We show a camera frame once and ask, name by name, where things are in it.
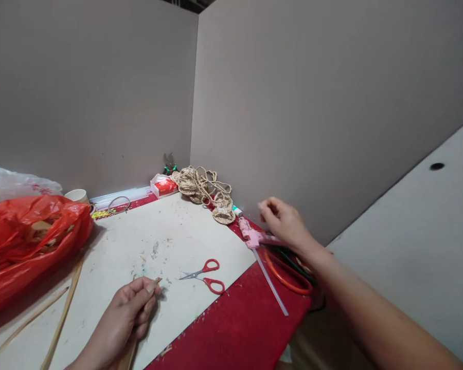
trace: rope craft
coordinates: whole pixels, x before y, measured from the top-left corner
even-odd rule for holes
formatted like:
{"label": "rope craft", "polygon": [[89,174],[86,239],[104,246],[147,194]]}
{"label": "rope craft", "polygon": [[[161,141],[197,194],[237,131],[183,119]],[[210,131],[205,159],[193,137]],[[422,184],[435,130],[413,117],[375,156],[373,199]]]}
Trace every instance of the rope craft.
{"label": "rope craft", "polygon": [[233,200],[230,196],[232,187],[218,181],[218,174],[208,171],[204,167],[192,166],[173,172],[171,179],[179,186],[179,191],[188,196],[195,204],[205,206],[214,205],[213,218],[223,225],[231,224],[235,220]]}

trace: forearm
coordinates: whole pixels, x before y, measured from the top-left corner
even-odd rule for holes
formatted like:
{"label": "forearm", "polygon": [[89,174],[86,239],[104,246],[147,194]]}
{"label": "forearm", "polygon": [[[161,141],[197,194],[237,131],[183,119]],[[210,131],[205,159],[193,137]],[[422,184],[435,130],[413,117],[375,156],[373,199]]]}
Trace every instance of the forearm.
{"label": "forearm", "polygon": [[301,257],[335,303],[358,342],[382,369],[463,368],[434,337],[309,240]]}
{"label": "forearm", "polygon": [[99,370],[101,366],[98,359],[82,351],[81,354],[65,368],[65,370]]}

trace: white plastic bag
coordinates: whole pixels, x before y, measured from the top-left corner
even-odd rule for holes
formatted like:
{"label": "white plastic bag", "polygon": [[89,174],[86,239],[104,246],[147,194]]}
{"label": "white plastic bag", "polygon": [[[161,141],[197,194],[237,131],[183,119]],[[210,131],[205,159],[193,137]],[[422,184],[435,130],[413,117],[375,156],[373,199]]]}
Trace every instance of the white plastic bag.
{"label": "white plastic bag", "polygon": [[34,195],[62,195],[62,186],[38,176],[0,168],[0,201]]}

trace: pink glue gun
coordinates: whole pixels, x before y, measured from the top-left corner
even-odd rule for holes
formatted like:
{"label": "pink glue gun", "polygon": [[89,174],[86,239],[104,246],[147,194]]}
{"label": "pink glue gun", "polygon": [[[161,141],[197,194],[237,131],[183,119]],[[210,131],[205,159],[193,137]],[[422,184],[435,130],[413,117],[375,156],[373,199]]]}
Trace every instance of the pink glue gun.
{"label": "pink glue gun", "polygon": [[277,237],[267,235],[263,231],[254,230],[244,217],[239,217],[238,226],[240,226],[242,236],[247,240],[245,244],[249,249],[256,249],[259,247],[259,244],[285,246],[285,243]]}

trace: gray wall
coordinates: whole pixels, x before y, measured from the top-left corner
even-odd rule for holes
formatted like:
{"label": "gray wall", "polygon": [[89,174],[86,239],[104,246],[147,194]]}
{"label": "gray wall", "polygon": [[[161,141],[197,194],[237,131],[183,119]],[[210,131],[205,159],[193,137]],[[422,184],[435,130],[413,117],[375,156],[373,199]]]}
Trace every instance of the gray wall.
{"label": "gray wall", "polygon": [[326,243],[463,125],[463,0],[218,0],[199,17],[191,164],[253,220]]}
{"label": "gray wall", "polygon": [[0,1],[0,167],[89,196],[190,156],[198,16],[159,0]]}

